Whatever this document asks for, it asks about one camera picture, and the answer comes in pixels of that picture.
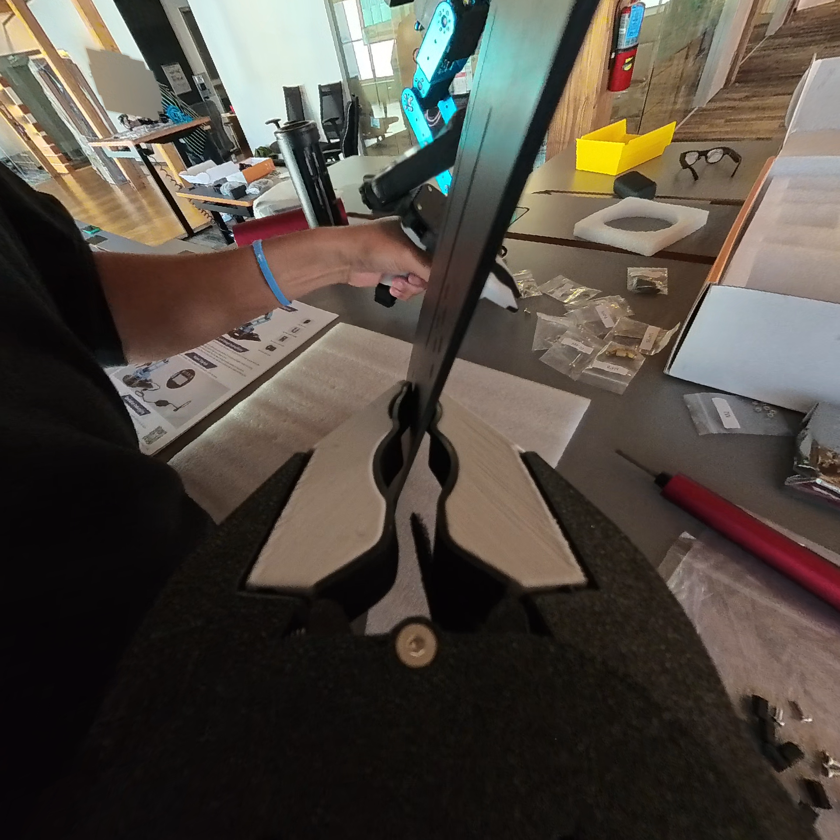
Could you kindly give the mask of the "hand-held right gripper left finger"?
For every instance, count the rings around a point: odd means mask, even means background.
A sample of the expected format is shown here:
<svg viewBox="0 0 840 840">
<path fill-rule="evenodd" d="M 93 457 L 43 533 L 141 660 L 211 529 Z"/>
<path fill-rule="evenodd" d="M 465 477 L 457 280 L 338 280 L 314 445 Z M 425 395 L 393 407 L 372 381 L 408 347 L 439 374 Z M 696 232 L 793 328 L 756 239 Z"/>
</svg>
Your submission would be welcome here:
<svg viewBox="0 0 840 840">
<path fill-rule="evenodd" d="M 385 535 L 375 456 L 399 428 L 396 384 L 315 444 L 246 577 L 249 592 L 320 595 Z"/>
</svg>

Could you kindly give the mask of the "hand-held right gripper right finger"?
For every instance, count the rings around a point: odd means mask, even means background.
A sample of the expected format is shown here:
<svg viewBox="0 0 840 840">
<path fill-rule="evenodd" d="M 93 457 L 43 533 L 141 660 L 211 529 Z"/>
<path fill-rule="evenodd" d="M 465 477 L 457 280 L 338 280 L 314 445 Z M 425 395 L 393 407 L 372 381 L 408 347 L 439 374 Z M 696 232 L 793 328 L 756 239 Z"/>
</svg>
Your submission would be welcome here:
<svg viewBox="0 0 840 840">
<path fill-rule="evenodd" d="M 457 553 L 516 593 L 586 586 L 519 446 L 457 402 L 438 404 L 428 435 L 438 530 Z"/>
</svg>

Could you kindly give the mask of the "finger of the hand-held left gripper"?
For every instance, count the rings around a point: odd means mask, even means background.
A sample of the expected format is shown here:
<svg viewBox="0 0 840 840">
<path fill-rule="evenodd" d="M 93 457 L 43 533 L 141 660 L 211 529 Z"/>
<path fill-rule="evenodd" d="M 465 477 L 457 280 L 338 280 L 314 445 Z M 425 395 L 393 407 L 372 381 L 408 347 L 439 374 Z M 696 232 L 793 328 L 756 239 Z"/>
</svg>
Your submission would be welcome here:
<svg viewBox="0 0 840 840">
<path fill-rule="evenodd" d="M 504 259 L 497 257 L 482 289 L 482 299 L 510 312 L 519 310 L 521 294 Z"/>
</svg>

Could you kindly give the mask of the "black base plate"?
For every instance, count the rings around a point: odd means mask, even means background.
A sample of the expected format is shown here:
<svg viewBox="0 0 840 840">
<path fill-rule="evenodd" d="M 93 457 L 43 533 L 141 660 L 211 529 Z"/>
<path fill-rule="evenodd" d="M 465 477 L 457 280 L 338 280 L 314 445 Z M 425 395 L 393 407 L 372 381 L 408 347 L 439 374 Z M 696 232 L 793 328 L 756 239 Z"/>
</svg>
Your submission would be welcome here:
<svg viewBox="0 0 840 840">
<path fill-rule="evenodd" d="M 409 470 L 574 63 L 597 1 L 492 2 L 444 223 L 406 379 Z"/>
</svg>

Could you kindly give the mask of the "instruction booklet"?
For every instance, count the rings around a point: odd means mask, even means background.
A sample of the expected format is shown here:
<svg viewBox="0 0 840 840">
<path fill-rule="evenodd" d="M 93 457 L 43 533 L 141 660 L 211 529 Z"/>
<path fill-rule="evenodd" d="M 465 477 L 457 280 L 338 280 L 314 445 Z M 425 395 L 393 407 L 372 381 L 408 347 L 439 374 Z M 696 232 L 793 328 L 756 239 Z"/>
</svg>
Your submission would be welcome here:
<svg viewBox="0 0 840 840">
<path fill-rule="evenodd" d="M 294 301 L 193 350 L 105 372 L 128 409 L 140 451 L 155 455 L 337 317 Z"/>
</svg>

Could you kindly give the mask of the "cluster of screws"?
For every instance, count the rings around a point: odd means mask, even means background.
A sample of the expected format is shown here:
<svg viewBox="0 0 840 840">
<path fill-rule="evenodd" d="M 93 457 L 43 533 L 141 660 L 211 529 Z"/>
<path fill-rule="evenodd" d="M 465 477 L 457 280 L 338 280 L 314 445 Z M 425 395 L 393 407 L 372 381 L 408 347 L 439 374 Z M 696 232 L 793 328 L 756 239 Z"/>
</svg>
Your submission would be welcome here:
<svg viewBox="0 0 840 840">
<path fill-rule="evenodd" d="M 838 812 L 838 754 L 819 743 L 813 716 L 793 700 L 748 694 L 743 704 L 762 756 L 797 805 L 815 819 Z"/>
</svg>

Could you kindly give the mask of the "person's left forearm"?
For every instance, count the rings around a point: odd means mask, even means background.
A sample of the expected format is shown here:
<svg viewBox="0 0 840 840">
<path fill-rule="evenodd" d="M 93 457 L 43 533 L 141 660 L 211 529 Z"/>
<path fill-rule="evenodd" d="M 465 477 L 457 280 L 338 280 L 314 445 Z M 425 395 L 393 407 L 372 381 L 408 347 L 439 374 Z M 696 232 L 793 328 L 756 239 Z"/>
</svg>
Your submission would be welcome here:
<svg viewBox="0 0 840 840">
<path fill-rule="evenodd" d="M 271 238 L 269 265 L 287 298 L 338 285 L 339 231 Z M 125 361 L 155 361 L 195 347 L 279 307 L 251 247 L 205 254 L 93 256 Z"/>
</svg>

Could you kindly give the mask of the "black office chair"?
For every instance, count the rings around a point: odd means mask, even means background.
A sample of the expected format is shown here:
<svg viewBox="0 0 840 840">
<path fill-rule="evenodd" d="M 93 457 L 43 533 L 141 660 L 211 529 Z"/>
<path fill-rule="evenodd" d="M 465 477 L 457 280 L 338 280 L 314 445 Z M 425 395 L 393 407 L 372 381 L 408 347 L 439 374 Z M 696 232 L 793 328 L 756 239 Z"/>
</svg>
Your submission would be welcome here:
<svg viewBox="0 0 840 840">
<path fill-rule="evenodd" d="M 345 101 L 340 81 L 319 85 L 320 122 L 325 140 L 321 151 L 326 163 L 333 164 L 359 154 L 361 139 L 361 103 L 350 95 Z"/>
</svg>

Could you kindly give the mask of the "pile of small screw bags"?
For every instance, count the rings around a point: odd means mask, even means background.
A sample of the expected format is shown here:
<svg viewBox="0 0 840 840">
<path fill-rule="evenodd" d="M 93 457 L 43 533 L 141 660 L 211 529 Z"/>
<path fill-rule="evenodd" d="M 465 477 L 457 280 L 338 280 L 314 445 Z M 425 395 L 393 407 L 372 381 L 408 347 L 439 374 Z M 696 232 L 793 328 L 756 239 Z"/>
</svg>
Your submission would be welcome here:
<svg viewBox="0 0 840 840">
<path fill-rule="evenodd" d="M 664 352 L 681 323 L 664 327 L 635 316 L 629 300 L 558 275 L 538 282 L 531 271 L 513 274 L 521 299 L 551 298 L 563 312 L 538 311 L 532 351 L 574 382 L 623 395 L 646 361 Z"/>
</svg>

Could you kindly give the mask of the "white foam insert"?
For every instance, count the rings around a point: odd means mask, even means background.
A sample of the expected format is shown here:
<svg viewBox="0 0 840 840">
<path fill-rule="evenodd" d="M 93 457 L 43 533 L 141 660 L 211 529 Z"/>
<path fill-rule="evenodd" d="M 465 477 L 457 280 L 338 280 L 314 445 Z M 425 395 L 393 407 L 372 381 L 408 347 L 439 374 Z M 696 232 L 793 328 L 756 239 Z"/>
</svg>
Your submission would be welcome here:
<svg viewBox="0 0 840 840">
<path fill-rule="evenodd" d="M 630 217 L 658 220 L 666 226 L 644 231 L 613 226 L 616 220 Z M 574 225 L 573 234 L 587 242 L 650 257 L 703 228 L 708 217 L 705 209 L 630 196 L 583 218 Z"/>
</svg>

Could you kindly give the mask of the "yellow plastic bin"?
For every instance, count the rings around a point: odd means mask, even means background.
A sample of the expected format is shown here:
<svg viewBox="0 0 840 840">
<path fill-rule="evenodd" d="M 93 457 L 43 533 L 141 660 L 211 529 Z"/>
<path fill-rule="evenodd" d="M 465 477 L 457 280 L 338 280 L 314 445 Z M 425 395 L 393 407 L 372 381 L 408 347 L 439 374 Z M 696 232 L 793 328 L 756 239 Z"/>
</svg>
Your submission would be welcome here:
<svg viewBox="0 0 840 840">
<path fill-rule="evenodd" d="M 575 168 L 581 172 L 620 175 L 661 156 L 671 144 L 677 122 L 643 134 L 627 132 L 627 121 L 611 123 L 575 142 Z"/>
</svg>

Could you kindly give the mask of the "wooden pillar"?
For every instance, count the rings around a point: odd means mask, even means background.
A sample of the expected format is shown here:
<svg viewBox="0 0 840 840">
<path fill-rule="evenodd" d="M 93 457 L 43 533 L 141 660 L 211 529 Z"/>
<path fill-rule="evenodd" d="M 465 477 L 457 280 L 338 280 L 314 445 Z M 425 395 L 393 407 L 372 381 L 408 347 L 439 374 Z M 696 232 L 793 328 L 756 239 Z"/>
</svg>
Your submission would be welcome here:
<svg viewBox="0 0 840 840">
<path fill-rule="evenodd" d="M 574 63 L 546 136 L 545 160 L 610 122 L 613 95 L 606 89 L 613 32 L 622 2 L 601 1 Z"/>
</svg>

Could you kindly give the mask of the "small labelled nut bag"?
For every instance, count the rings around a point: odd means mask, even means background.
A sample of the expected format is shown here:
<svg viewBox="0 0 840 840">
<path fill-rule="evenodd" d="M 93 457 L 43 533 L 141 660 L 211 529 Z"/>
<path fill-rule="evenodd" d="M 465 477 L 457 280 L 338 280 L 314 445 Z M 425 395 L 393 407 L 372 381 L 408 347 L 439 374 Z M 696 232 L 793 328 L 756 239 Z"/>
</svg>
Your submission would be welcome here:
<svg viewBox="0 0 840 840">
<path fill-rule="evenodd" d="M 740 395 L 699 392 L 683 395 L 689 417 L 699 436 L 794 436 L 802 415 Z"/>
</svg>

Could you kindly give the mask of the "black eyeglasses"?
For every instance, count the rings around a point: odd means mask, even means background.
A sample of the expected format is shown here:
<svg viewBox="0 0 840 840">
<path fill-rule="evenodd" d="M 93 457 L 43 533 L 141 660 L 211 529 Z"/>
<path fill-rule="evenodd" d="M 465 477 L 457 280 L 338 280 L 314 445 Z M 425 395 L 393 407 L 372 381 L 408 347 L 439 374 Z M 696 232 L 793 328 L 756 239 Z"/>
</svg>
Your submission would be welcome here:
<svg viewBox="0 0 840 840">
<path fill-rule="evenodd" d="M 713 146 L 705 150 L 690 149 L 679 155 L 680 169 L 689 173 L 695 183 L 700 180 L 701 172 L 716 165 L 729 165 L 729 177 L 733 178 L 738 173 L 741 163 L 741 154 L 725 145 Z"/>
</svg>

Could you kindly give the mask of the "orange and white cardboard box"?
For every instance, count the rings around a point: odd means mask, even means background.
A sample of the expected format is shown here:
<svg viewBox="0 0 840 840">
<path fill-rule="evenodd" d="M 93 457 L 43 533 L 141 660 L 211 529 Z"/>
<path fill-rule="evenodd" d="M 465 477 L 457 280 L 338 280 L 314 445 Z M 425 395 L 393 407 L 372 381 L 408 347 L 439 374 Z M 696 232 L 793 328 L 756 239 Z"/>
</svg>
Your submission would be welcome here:
<svg viewBox="0 0 840 840">
<path fill-rule="evenodd" d="M 665 372 L 806 413 L 839 398 L 839 58 L 814 61 Z"/>
</svg>

